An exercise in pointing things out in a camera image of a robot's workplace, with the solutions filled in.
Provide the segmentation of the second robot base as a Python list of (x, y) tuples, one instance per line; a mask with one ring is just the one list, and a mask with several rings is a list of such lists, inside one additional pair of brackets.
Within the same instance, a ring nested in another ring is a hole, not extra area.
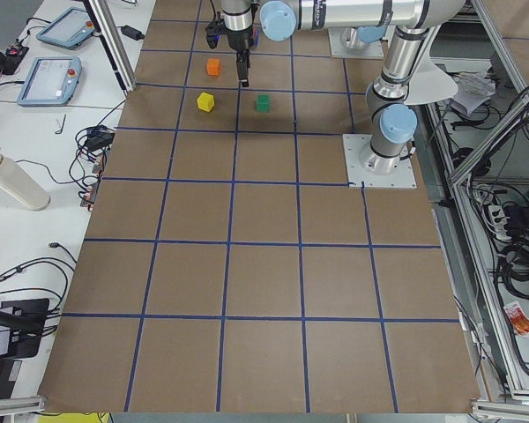
[(381, 60), (382, 39), (386, 26), (330, 28), (328, 30), (332, 57)]

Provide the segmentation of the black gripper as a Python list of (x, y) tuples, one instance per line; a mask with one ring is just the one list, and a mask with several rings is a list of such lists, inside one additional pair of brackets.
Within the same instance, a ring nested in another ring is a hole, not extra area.
[(252, 27), (241, 31), (227, 30), (227, 42), (236, 53), (236, 69), (241, 86), (247, 85), (247, 69), (250, 69), (250, 51), (252, 47)]

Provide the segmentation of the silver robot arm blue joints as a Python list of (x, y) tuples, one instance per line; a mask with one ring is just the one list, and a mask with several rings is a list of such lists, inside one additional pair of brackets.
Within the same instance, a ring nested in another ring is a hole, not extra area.
[(241, 31), (258, 19), (264, 35), (284, 41), (297, 30), (391, 26), (388, 54), (379, 76), (369, 85), (366, 101), (373, 122), (371, 150), (395, 158), (412, 141), (417, 117), (411, 109), (410, 83), (424, 63), (441, 24), (462, 8), (461, 1), (224, 1), (212, 21)]

